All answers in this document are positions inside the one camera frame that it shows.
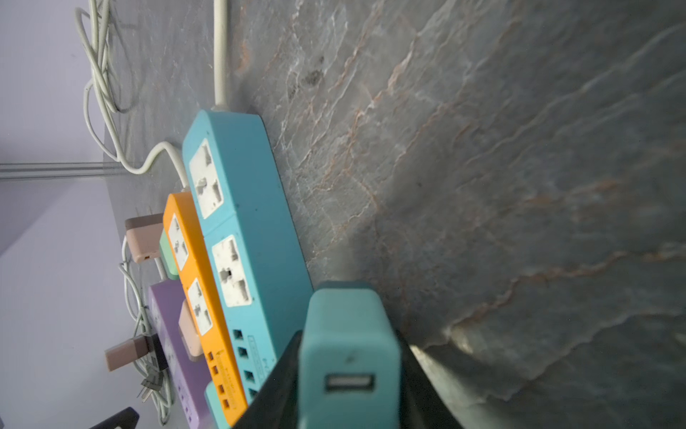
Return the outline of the purple power strip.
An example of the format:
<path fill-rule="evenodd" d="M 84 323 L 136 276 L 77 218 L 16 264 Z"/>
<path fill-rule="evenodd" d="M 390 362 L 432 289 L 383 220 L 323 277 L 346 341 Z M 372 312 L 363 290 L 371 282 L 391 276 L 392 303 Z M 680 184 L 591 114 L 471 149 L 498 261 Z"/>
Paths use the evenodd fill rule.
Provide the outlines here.
<path fill-rule="evenodd" d="M 189 358 L 179 318 L 185 294 L 178 280 L 165 280 L 148 288 L 148 314 L 157 331 L 168 363 L 176 402 L 182 409 L 187 428 L 213 428 L 214 420 L 205 400 L 210 374 L 204 361 Z"/>

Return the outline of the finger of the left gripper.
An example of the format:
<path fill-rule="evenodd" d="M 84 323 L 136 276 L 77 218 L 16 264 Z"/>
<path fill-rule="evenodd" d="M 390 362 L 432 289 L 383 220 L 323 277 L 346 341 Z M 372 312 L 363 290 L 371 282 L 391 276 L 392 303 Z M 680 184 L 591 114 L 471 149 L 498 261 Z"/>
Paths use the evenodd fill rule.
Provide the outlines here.
<path fill-rule="evenodd" d="M 139 423 L 139 413 L 128 407 L 93 425 L 90 429 L 135 429 Z"/>

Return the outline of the pink plug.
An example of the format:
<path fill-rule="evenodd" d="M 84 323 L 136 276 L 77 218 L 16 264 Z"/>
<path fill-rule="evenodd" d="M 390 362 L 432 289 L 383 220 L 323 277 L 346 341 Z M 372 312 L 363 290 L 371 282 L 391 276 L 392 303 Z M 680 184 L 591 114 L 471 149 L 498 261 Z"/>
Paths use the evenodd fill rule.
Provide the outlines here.
<path fill-rule="evenodd" d="M 125 221 L 126 239 L 135 263 L 160 257 L 163 217 L 162 214 L 149 214 Z"/>
<path fill-rule="evenodd" d="M 180 337 L 189 359 L 191 361 L 199 361 L 204 353 L 186 300 L 182 302 L 182 307 L 180 308 L 178 326 Z"/>
<path fill-rule="evenodd" d="M 105 362 L 110 372 L 142 359 L 150 352 L 146 338 L 139 335 L 105 351 Z"/>

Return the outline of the black power strip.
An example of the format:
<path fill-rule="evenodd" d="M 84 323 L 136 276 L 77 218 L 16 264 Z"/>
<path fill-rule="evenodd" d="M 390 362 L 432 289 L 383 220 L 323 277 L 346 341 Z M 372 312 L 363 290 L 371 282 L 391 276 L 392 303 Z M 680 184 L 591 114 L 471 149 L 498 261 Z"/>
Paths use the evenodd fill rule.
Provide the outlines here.
<path fill-rule="evenodd" d="M 166 370 L 168 368 L 168 362 L 164 354 L 164 348 L 159 339 L 159 336 L 157 334 L 153 334 L 151 336 L 148 336 L 148 338 L 146 338 L 146 341 L 148 342 L 148 348 L 150 350 L 150 353 L 153 355 L 155 359 L 155 364 L 158 368 L 158 371 L 162 372 Z"/>

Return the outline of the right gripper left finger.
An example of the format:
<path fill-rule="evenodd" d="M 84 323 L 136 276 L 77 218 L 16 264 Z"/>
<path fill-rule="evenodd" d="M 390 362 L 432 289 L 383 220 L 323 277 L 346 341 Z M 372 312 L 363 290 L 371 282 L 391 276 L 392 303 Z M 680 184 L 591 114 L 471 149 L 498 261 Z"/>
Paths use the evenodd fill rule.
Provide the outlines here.
<path fill-rule="evenodd" d="M 233 428 L 298 427 L 298 361 L 302 332 L 296 332 L 257 397 Z"/>

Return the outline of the teal power strip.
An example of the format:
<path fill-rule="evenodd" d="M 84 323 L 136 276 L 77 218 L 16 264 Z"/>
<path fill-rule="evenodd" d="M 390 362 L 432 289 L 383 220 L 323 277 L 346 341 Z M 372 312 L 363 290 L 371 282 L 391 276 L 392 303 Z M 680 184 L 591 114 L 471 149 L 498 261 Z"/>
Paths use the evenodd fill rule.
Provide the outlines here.
<path fill-rule="evenodd" d="M 257 397 L 314 292 L 262 118 L 202 110 L 182 158 L 247 400 Z"/>

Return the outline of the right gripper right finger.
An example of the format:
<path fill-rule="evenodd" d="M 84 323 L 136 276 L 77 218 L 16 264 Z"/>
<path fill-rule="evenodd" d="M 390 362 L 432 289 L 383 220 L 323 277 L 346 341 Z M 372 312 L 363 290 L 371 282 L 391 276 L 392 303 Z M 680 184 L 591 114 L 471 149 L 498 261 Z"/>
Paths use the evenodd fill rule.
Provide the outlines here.
<path fill-rule="evenodd" d="M 453 416 L 400 331 L 401 350 L 399 424 L 405 429 L 463 429 Z"/>

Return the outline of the orange power strip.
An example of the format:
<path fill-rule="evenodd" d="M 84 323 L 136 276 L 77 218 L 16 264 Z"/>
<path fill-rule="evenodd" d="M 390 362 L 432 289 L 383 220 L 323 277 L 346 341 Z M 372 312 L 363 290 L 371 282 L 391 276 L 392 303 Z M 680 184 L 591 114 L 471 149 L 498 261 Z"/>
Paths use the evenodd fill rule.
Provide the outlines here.
<path fill-rule="evenodd" d="M 234 426 L 248 409 L 212 266 L 189 191 L 173 193 L 164 209 L 166 232 L 200 338 L 220 412 Z"/>

